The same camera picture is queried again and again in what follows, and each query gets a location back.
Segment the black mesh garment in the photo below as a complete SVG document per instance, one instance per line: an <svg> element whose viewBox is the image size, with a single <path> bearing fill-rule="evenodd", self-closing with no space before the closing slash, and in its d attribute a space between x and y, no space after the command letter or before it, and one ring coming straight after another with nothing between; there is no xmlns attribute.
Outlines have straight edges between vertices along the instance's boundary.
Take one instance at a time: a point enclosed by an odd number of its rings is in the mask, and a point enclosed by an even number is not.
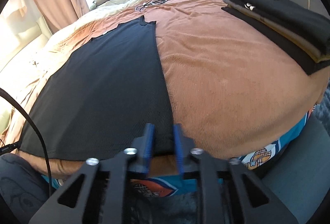
<svg viewBox="0 0 330 224"><path fill-rule="evenodd" d="M102 115L118 111L111 118L124 119L133 118L125 116L126 111L160 112L167 107L171 103L157 49L156 23L139 17L71 53L48 79L29 115L41 132L44 112L67 116L93 108ZM49 156L29 124L22 129L20 150Z"/></svg>

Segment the orange-brown blanket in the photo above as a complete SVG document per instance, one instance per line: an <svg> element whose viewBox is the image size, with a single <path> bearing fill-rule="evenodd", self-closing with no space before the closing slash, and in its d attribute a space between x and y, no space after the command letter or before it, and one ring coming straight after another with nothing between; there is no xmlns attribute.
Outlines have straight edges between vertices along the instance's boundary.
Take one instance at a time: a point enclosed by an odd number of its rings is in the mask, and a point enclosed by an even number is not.
<svg viewBox="0 0 330 224"><path fill-rule="evenodd" d="M138 11L142 2L14 60L1 73L1 87L29 114L71 53L143 17L156 23L173 124L180 123L186 136L217 158L240 157L271 144L321 101L329 68L307 75L274 42L222 10L222 0L164 0ZM153 163L154 173L173 170L171 155ZM50 158L51 172L65 178L82 162Z"/></svg>

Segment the cream yellow duvet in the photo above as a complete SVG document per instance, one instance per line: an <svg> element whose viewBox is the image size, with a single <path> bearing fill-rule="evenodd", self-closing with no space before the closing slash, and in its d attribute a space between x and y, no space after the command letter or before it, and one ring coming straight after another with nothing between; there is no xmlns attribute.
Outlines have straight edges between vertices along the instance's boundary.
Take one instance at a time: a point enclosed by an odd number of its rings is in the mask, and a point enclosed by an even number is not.
<svg viewBox="0 0 330 224"><path fill-rule="evenodd" d="M20 56L28 56L46 43L65 40L83 25L117 14L142 0L109 0L68 25L52 38L49 25L33 0L24 0L23 8L16 8L9 0L1 12L1 70Z"/></svg>

